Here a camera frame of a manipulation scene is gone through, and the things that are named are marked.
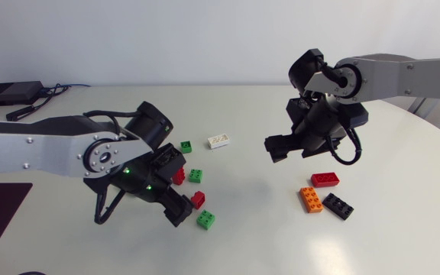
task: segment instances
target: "black device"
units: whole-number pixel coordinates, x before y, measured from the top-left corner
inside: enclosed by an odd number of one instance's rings
[[[288,72],[290,82],[299,90],[300,97],[290,99],[286,107],[293,123],[292,133],[271,136],[264,142],[274,163],[287,158],[288,152],[302,149],[302,157],[330,151],[337,161],[346,165],[355,163],[361,157],[361,142],[354,128],[367,122],[366,109],[361,103],[342,105],[334,96],[305,90],[317,72],[322,72],[340,87],[348,84],[347,79],[338,76],[334,68],[327,66],[317,49],[307,51],[291,66]],[[356,147],[356,155],[351,161],[342,160],[335,153],[346,134]]]
[[[40,81],[0,83],[0,106],[34,104],[43,87]]]

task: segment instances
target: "black cable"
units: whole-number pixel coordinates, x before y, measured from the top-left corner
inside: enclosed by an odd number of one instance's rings
[[[117,196],[113,199],[112,204],[110,204],[110,206],[106,208],[103,215],[101,215],[101,212],[103,210],[103,207],[105,207],[106,189],[105,191],[103,191],[103,193],[98,194],[98,196],[96,197],[95,223],[97,223],[98,225],[104,224],[112,214],[113,210],[115,210],[115,207],[118,205],[125,193],[126,192],[121,189]]]
[[[332,156],[339,162],[342,163],[344,165],[352,165],[354,163],[356,163],[356,161],[359,160],[359,158],[361,157],[361,153],[362,153],[362,147],[361,147],[361,142],[359,141],[359,137],[358,134],[356,134],[356,131],[353,128],[349,128],[346,130],[346,133],[348,134],[348,137],[351,139],[352,143],[354,144],[354,146],[356,147],[356,154],[354,155],[354,159],[351,161],[346,161],[346,160],[342,160],[337,153],[335,153],[335,149],[334,149],[334,144],[332,143],[332,139],[330,136],[326,136],[325,137],[325,141],[327,142],[328,145],[328,149],[330,150],[330,152],[332,153]]]
[[[99,110],[95,110],[95,111],[89,111],[89,112],[85,112],[83,115],[87,116],[87,117],[92,117],[92,116],[97,116],[97,115],[106,115],[106,116],[114,116],[114,117],[119,117],[119,118],[133,118],[136,117],[140,114],[139,111],[136,112],[112,112],[112,111],[99,111]]]
[[[85,86],[85,87],[90,87],[89,85],[86,84],[66,84],[66,85],[60,85],[59,83],[57,83],[54,87],[50,87],[50,88],[42,88],[39,91],[39,97],[40,98],[45,98],[44,102],[42,102],[40,105],[36,105],[36,106],[29,106],[29,107],[25,107],[21,110],[17,110],[15,112],[19,112],[19,111],[23,111],[23,115],[21,115],[21,113],[18,113],[17,115],[11,115],[11,118],[8,118],[8,120],[11,121],[19,121],[22,118],[26,118],[27,116],[35,113],[39,108],[41,108],[42,106],[46,105],[54,96],[58,96],[61,95],[63,92],[67,91],[70,87],[72,86]]]
[[[86,116],[87,118],[91,118],[93,116],[99,116],[99,115],[89,115],[89,112],[86,112],[82,115]],[[115,134],[120,135],[120,125],[118,124],[116,118],[112,115],[104,115],[104,116],[109,117],[113,121],[113,124],[115,125]]]
[[[337,83],[339,87],[344,88],[348,84],[348,80],[344,77],[340,77],[337,73],[334,72],[334,68],[327,65],[326,62],[321,57],[317,58],[317,61],[319,62],[319,69],[322,71],[323,75],[327,77],[329,80],[331,80],[334,83]]]

